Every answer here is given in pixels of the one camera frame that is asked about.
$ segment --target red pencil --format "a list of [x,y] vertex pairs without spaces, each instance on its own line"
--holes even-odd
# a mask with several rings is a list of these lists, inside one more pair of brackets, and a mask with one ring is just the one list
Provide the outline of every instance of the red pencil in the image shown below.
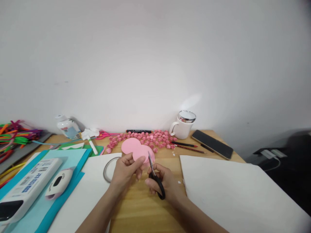
[[177,146],[177,147],[183,148],[183,149],[193,150],[193,151],[196,151],[196,152],[200,152],[200,153],[206,154],[206,152],[204,152],[204,151],[201,151],[201,150],[195,150],[195,149],[188,148],[188,147],[183,147],[183,146],[181,146],[181,145],[174,144],[173,142],[171,142],[171,144],[172,144],[172,145],[175,145],[175,146]]

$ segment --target mug lid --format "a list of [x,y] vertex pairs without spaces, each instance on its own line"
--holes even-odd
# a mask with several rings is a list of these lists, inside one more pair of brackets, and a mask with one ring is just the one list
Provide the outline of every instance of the mug lid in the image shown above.
[[193,123],[196,119],[196,115],[193,112],[183,110],[178,113],[178,119],[185,123]]

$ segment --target pink paper circle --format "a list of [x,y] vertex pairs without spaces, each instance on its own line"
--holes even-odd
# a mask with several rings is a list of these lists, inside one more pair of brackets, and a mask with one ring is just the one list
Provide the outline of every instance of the pink paper circle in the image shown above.
[[134,149],[138,146],[141,146],[140,141],[138,139],[128,138],[122,143],[121,150],[124,154],[129,154],[132,153]]
[[133,159],[136,161],[142,156],[145,156],[146,159],[144,163],[148,162],[148,151],[150,153],[151,161],[154,163],[155,162],[155,154],[153,153],[152,149],[149,146],[141,145],[139,143],[139,146],[136,147],[133,151]]

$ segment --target bottle label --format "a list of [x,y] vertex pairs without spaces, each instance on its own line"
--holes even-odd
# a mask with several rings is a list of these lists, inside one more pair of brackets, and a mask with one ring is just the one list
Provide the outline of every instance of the bottle label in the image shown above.
[[74,127],[64,127],[61,130],[66,134],[67,138],[71,140],[76,140],[80,138],[80,134]]

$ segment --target smartphone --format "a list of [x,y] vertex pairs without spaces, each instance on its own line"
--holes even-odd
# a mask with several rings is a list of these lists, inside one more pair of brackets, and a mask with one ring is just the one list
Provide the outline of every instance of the smartphone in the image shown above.
[[208,136],[207,134],[199,130],[196,130],[191,137],[199,143],[215,151],[224,159],[231,159],[233,149],[230,146],[223,144],[222,142],[216,140],[215,138],[212,138],[211,136]]

